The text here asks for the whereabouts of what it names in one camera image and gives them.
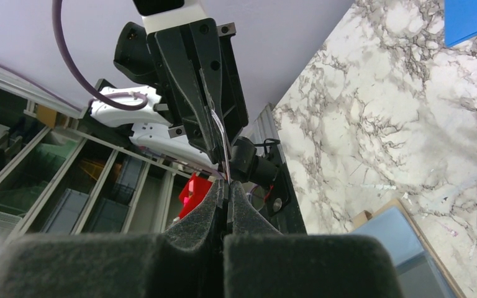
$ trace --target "white marble surface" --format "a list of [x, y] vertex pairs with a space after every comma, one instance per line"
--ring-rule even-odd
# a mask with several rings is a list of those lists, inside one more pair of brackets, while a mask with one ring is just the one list
[[443, 1], [358, 0], [274, 116], [309, 233], [401, 199], [477, 297], [477, 38], [443, 46]]

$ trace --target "shelving unit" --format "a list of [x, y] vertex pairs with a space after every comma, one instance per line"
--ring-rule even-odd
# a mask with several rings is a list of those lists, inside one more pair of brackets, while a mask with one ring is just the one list
[[72, 130], [42, 129], [0, 172], [0, 251], [25, 233], [159, 233], [189, 173]]

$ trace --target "metal shelf frame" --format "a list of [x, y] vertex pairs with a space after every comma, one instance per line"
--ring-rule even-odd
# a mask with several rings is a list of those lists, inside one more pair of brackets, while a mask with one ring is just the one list
[[86, 110], [86, 108], [78, 110], [75, 107], [71, 107], [2, 68], [0, 68], [0, 89], [49, 107], [72, 118], [78, 118], [82, 111]]
[[147, 180], [147, 174], [149, 173], [149, 169], [151, 168], [150, 163], [144, 163], [142, 170], [140, 171], [140, 176], [138, 177], [138, 181], [136, 183], [136, 188], [134, 189], [134, 194], [132, 195], [132, 199], [129, 203], [129, 212], [127, 213], [127, 217], [125, 218], [125, 223], [122, 228], [122, 233], [127, 233], [129, 231], [130, 223], [132, 222], [132, 218], [134, 217], [134, 212], [136, 211], [136, 207], [138, 206], [138, 202], [140, 201], [140, 196], [142, 195], [143, 185]]
[[144, 162], [150, 163], [150, 164], [153, 165], [153, 166], [157, 166], [157, 167], [162, 168], [162, 169], [165, 169], [165, 170], [167, 170], [167, 171], [171, 171], [171, 172], [173, 172], [173, 173], [175, 173], [175, 174], [184, 176], [184, 177], [186, 177], [186, 178], [190, 178], [190, 177], [191, 177], [191, 175], [188, 174], [188, 173], [184, 173], [184, 172], [182, 172], [182, 171], [180, 171], [180, 170], [178, 170], [178, 169], [172, 168], [172, 167], [170, 167], [170, 166], [166, 166], [166, 165], [164, 165], [163, 163], [159, 163], [159, 162], [154, 161], [154, 160], [152, 160], [152, 159], [150, 159], [150, 158], [147, 158], [147, 157], [145, 157], [145, 156], [136, 154], [136, 153], [134, 153], [134, 152], [132, 152], [132, 151], [128, 151], [128, 150], [125, 149], [125, 148], [115, 146], [115, 145], [113, 145], [113, 144], [111, 144], [111, 143], [107, 143], [107, 142], [105, 142], [104, 140], [101, 140], [100, 138], [96, 138], [96, 137], [94, 137], [94, 136], [92, 136], [92, 135], [90, 135], [90, 134], [88, 134], [88, 133], [80, 132], [79, 130], [76, 130], [76, 129], [66, 129], [66, 130], [69, 130], [69, 131], [75, 133], [76, 135], [79, 135], [80, 137], [87, 138], [87, 139], [89, 139], [89, 140], [91, 140], [91, 141], [94, 141], [94, 142], [96, 142], [96, 143], [99, 143], [99, 144], [101, 144], [101, 145], [104, 145], [104, 146], [107, 146], [107, 147], [112, 148], [112, 149], [114, 149], [114, 150], [120, 151], [121, 153], [125, 153], [126, 155], [130, 155], [130, 156], [133, 156], [133, 157], [135, 157], [135, 158], [138, 158], [139, 160], [143, 160]]
[[55, 191], [56, 187], [59, 185], [59, 183], [65, 176], [66, 172], [70, 169], [75, 159], [78, 157], [79, 153], [85, 146], [86, 142], [87, 142], [87, 139], [81, 138], [81, 140], [78, 142], [74, 151], [66, 158], [65, 162], [63, 163], [61, 168], [56, 172], [56, 175], [54, 175], [52, 180], [49, 182], [48, 186], [43, 190], [43, 192], [41, 192], [41, 195], [39, 195], [39, 197], [37, 198], [33, 206], [26, 213], [23, 219], [17, 224], [16, 228], [12, 231], [10, 236], [8, 236], [8, 239], [6, 240], [5, 245], [8, 244], [13, 239], [16, 239], [24, 235], [26, 231], [28, 231], [28, 229], [34, 222], [36, 216], [39, 214], [39, 212], [41, 212], [41, 209], [43, 209], [43, 206], [47, 203], [48, 198], [50, 198], [52, 193]]
[[163, 175], [160, 187], [160, 195], [158, 196], [157, 209], [154, 212], [154, 224], [151, 226], [152, 232], [161, 233], [167, 228], [167, 215], [169, 213], [169, 205], [171, 203], [171, 193], [173, 192], [173, 183], [175, 182], [175, 174], [166, 172]]
[[15, 168], [23, 161], [23, 159], [32, 152], [32, 150], [39, 144], [45, 136], [50, 132], [50, 128], [45, 127], [30, 141], [23, 150], [21, 150], [1, 171], [0, 184], [8, 177], [8, 175], [15, 170]]
[[107, 180], [107, 177], [109, 176], [109, 173], [111, 172], [111, 169], [114, 166], [114, 162], [116, 161], [116, 157], [118, 156], [118, 153], [119, 151], [113, 150], [111, 155], [109, 156], [109, 159], [107, 160], [107, 163], [105, 164], [105, 167], [103, 168], [103, 171], [99, 175], [96, 185], [94, 185], [94, 188], [91, 191], [91, 194], [89, 196], [89, 199], [87, 200], [85, 208], [79, 215], [78, 221], [74, 225], [74, 229], [72, 230], [71, 235], [79, 234], [83, 231], [85, 223], [89, 219], [92, 209], [94, 208], [94, 205], [96, 204], [96, 201], [98, 200], [101, 189], [103, 188], [103, 185], [105, 185], [105, 181]]

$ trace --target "screw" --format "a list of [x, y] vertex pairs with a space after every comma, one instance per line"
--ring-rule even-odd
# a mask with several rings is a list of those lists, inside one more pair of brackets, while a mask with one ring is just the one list
[[129, 34], [127, 34], [127, 39], [129, 40], [137, 38], [137, 37], [138, 37], [138, 34], [136, 34], [136, 31], [134, 29], [131, 29], [129, 31]]
[[210, 64], [212, 70], [219, 70], [220, 69], [220, 63], [218, 61], [213, 61]]
[[273, 202], [273, 212], [279, 212], [283, 206], [283, 200], [280, 197], [276, 198]]
[[200, 33], [202, 33], [202, 34], [207, 34], [207, 33], [209, 33], [209, 26], [208, 26], [208, 25], [205, 25], [205, 24], [202, 25], [202, 26], [200, 26]]

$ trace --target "purple cable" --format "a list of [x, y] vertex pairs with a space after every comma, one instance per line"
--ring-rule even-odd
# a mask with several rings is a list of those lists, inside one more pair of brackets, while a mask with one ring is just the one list
[[222, 180], [224, 180], [223, 175], [222, 175], [217, 169], [214, 169], [212, 172], [213, 172], [213, 174], [219, 175], [219, 177], [220, 177]]
[[26, 76], [24, 76], [24, 75], [22, 75], [22, 74], [20, 74], [20, 73], [18, 73], [18, 72], [16, 72], [16, 71], [14, 71], [14, 70], [12, 70], [11, 68], [8, 68], [8, 67], [6, 67], [6, 66], [4, 66], [4, 65], [2, 65], [2, 64], [0, 64], [0, 68], [2, 68], [2, 69], [4, 69], [4, 70], [8, 71], [9, 73], [13, 74], [14, 76], [17, 76], [17, 77], [20, 78], [20, 79], [23, 79], [23, 80], [27, 81], [28, 83], [34, 85], [35, 87], [38, 87], [39, 89], [45, 91], [45, 93], [47, 93], [47, 94], [53, 96], [55, 99], [58, 99], [59, 101], [61, 101], [61, 102], [63, 102], [63, 103], [65, 103], [66, 105], [70, 106], [70, 107], [73, 108], [74, 110], [80, 111], [80, 109], [79, 109], [78, 107], [74, 106], [73, 104], [71, 104], [70, 102], [64, 100], [63, 98], [57, 96], [56, 94], [54, 94], [53, 92], [51, 92], [51, 91], [48, 90], [47, 88], [45, 88], [45, 87], [39, 85], [38, 83], [32, 81], [31, 79], [27, 78]]
[[139, 99], [143, 100], [144, 102], [148, 101], [147, 96], [145, 94], [142, 94], [142, 93], [139, 93], [139, 92], [134, 92], [134, 93], [119, 92], [119, 93], [112, 93], [112, 94], [109, 94], [107, 96], [108, 96], [108, 98], [118, 98], [118, 97], [132, 96], [132, 97], [134, 97], [134, 99], [139, 98]]
[[249, 196], [249, 197], [248, 197], [248, 201], [250, 201], [250, 203], [253, 202], [253, 193], [255, 192], [255, 190], [256, 190], [257, 188], [258, 188], [258, 184], [254, 185], [254, 186], [250, 189], [250, 191], [248, 191], [248, 192], [246, 193], [246, 196]]
[[137, 111], [143, 109], [147, 106], [148, 99], [145, 96], [143, 101], [134, 106], [128, 106], [125, 104], [121, 104], [119, 102], [113, 101], [109, 99], [105, 95], [101, 94], [98, 90], [96, 90], [92, 85], [90, 85], [85, 77], [80, 73], [78, 67], [72, 60], [70, 56], [70, 52], [68, 51], [68, 47], [65, 43], [65, 36], [63, 35], [63, 26], [61, 24], [61, 6], [63, 4], [63, 0], [53, 0], [52, 1], [52, 27], [54, 30], [54, 36], [56, 38], [56, 43], [58, 45], [59, 51], [61, 53], [61, 57], [63, 57], [63, 61], [65, 61], [68, 70], [72, 73], [74, 78], [78, 81], [78, 83], [85, 89], [87, 92], [92, 94], [97, 100], [108, 104], [111, 107], [115, 107], [116, 109], [124, 110], [124, 111]]

